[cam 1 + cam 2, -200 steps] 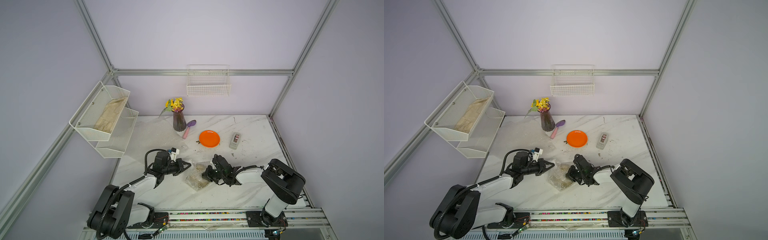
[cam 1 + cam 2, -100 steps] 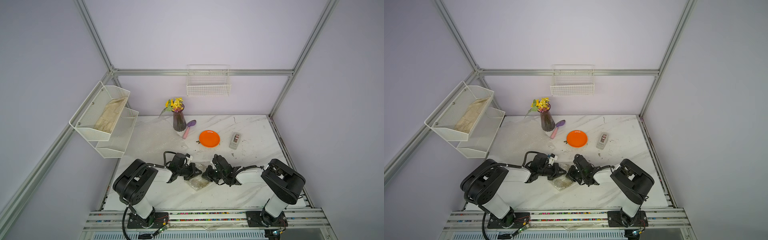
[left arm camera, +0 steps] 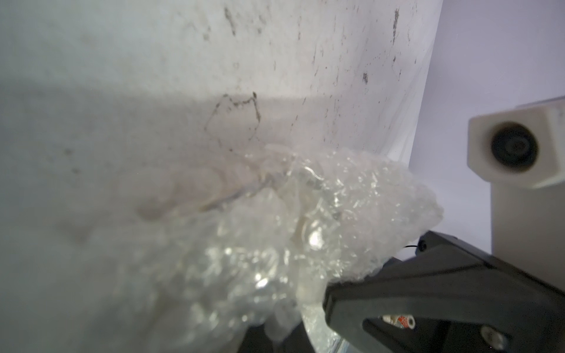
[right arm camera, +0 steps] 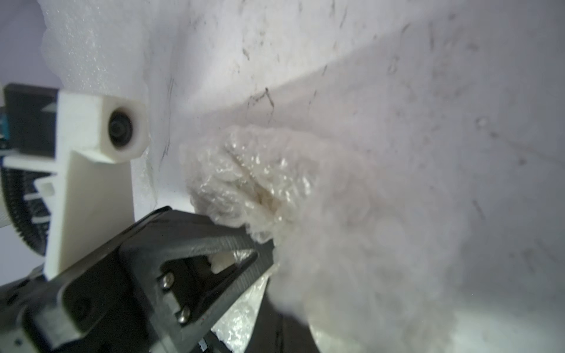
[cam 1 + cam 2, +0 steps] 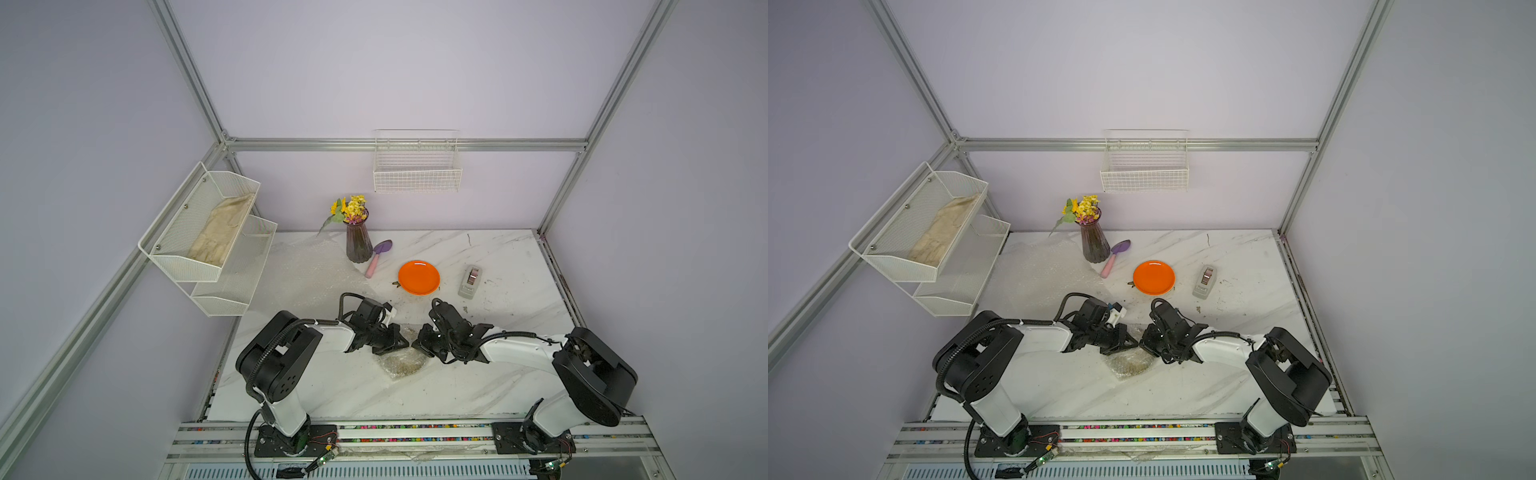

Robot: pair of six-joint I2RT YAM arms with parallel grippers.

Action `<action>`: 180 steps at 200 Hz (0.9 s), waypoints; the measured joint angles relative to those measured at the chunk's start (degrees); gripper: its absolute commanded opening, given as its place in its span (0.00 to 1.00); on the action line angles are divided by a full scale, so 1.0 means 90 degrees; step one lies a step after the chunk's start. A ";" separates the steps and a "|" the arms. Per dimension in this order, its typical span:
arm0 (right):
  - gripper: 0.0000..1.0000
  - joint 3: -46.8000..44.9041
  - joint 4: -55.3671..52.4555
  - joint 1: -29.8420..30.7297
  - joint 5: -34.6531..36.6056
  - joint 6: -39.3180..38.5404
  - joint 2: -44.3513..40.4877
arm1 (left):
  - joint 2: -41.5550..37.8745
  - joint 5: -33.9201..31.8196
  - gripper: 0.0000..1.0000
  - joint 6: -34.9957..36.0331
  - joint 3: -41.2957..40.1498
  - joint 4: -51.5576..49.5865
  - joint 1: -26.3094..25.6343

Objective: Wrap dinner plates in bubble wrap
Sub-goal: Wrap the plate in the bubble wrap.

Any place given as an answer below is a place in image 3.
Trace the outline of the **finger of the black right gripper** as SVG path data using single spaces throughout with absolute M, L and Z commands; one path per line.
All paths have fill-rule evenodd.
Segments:
M 361 352 L 562 352 L 564 293 L 453 236 L 328 287 L 328 326 Z

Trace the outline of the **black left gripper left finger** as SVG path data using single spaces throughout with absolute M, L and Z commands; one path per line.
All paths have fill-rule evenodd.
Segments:
M 238 353 L 273 353 L 274 344 L 266 335 L 263 325 L 250 327 L 238 348 Z

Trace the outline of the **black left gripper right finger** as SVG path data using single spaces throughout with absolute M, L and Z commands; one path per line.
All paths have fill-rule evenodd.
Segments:
M 282 342 L 275 344 L 276 353 L 315 353 L 303 322 L 298 324 Z

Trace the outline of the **clear bubble wrap sheet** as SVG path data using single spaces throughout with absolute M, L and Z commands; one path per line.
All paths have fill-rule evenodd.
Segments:
M 235 157 L 221 190 L 176 204 L 138 270 L 152 286 L 148 352 L 229 352 L 251 327 L 276 342 L 321 328 L 334 282 L 357 282 L 439 223 L 435 194 L 361 151 L 267 148 Z

